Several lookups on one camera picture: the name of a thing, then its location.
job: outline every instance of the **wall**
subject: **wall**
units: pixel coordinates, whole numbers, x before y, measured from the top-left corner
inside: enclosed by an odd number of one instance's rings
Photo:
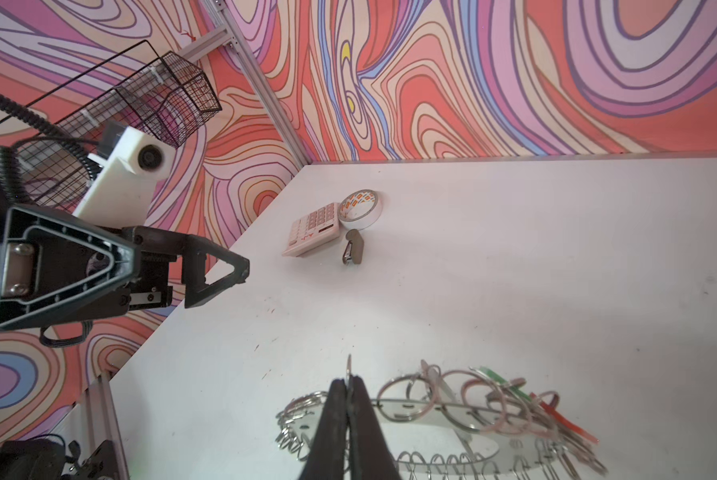
[[[178,50],[207,32],[197,2],[0,0],[0,93],[27,103],[114,52],[148,38],[160,53]],[[133,63],[151,58],[139,49]],[[201,62],[223,110],[179,150],[171,177],[156,191],[148,224],[207,236],[230,246],[297,170],[276,130],[227,54]],[[92,80],[63,90],[36,108],[59,120],[100,91]],[[0,128],[0,144],[27,137],[19,122]],[[171,277],[179,282],[179,264]],[[175,294],[176,302],[182,290]],[[0,334],[0,442],[45,432],[68,411],[89,379],[118,370],[173,307],[99,320],[81,346],[52,350],[37,332]],[[75,336],[77,325],[58,326]]]
[[[234,0],[324,161],[717,150],[717,0]]]

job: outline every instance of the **white table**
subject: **white table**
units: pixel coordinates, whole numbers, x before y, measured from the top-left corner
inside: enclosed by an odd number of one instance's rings
[[[384,204],[363,264],[344,240],[280,256],[360,188]],[[232,249],[247,283],[178,308],[112,381],[135,480],[296,478],[274,415],[348,353],[372,395],[422,358],[525,376],[609,478],[717,478],[717,158],[310,166]]]

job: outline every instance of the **coiled black cable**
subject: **coiled black cable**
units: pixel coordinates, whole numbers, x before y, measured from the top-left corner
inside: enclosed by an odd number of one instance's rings
[[[100,166],[87,158],[86,150],[76,141],[71,140],[61,128],[2,94],[0,94],[0,110],[22,120],[46,136],[68,138],[68,141],[58,141],[58,143],[84,166],[91,180],[97,178],[101,170]],[[16,147],[0,147],[0,183],[9,202],[14,204],[33,203],[23,186]]]

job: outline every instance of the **tape roll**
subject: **tape roll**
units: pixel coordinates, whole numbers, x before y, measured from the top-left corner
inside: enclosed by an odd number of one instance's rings
[[[340,204],[337,217],[348,230],[362,230],[372,225],[382,213],[380,196],[374,190],[359,190]]]

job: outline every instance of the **bolt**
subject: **bolt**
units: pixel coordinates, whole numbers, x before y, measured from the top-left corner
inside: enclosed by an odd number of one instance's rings
[[[23,285],[22,283],[16,283],[9,287],[9,293],[16,296],[22,296],[28,293],[27,285]]]
[[[12,245],[12,251],[17,255],[32,255],[36,251],[31,244]]]

